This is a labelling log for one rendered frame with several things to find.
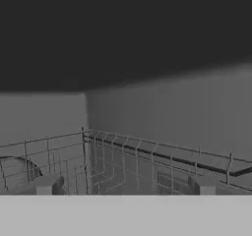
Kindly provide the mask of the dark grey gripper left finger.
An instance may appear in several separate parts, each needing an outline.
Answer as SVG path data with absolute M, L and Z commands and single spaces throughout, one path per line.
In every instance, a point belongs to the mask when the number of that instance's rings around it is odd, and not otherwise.
M 64 178 L 57 175 L 46 175 L 34 181 L 7 191 L 7 195 L 62 195 Z

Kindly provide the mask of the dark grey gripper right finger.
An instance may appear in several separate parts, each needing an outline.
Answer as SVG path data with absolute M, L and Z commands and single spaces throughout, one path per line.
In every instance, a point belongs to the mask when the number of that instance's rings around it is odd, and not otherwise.
M 188 177 L 188 186 L 194 195 L 252 195 L 251 191 L 227 186 L 219 180 L 206 177 Z

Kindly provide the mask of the grey dishwasher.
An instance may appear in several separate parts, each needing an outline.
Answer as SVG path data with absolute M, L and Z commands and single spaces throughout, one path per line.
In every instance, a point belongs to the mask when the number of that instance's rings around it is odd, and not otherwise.
M 0 0 L 0 145 L 82 129 L 252 160 L 252 0 Z

